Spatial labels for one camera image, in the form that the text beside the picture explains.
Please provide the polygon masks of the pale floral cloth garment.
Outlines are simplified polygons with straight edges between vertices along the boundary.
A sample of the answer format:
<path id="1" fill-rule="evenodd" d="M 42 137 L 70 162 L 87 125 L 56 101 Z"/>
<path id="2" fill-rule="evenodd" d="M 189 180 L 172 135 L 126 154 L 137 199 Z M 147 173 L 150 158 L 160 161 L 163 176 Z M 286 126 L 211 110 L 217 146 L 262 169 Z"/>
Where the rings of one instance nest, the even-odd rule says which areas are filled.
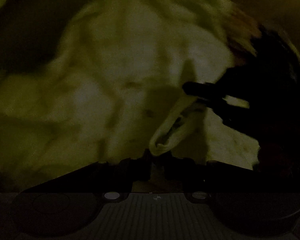
<path id="1" fill-rule="evenodd" d="M 231 0 L 91 0 L 68 22 L 37 74 L 0 63 L 0 177 L 39 184 L 96 161 L 161 155 L 251 169 L 254 139 L 195 110 L 187 81 L 233 65 Z"/>

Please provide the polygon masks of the brown patterned fabric pile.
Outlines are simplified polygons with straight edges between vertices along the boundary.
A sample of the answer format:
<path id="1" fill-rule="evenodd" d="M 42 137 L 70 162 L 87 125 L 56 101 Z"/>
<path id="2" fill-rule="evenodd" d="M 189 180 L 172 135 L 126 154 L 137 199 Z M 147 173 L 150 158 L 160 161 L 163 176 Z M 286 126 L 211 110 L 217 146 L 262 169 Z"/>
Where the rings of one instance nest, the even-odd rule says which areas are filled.
<path id="1" fill-rule="evenodd" d="M 223 27 L 233 66 L 300 66 L 299 51 L 288 33 L 274 21 L 260 22 L 234 3 L 231 13 L 224 17 Z"/>

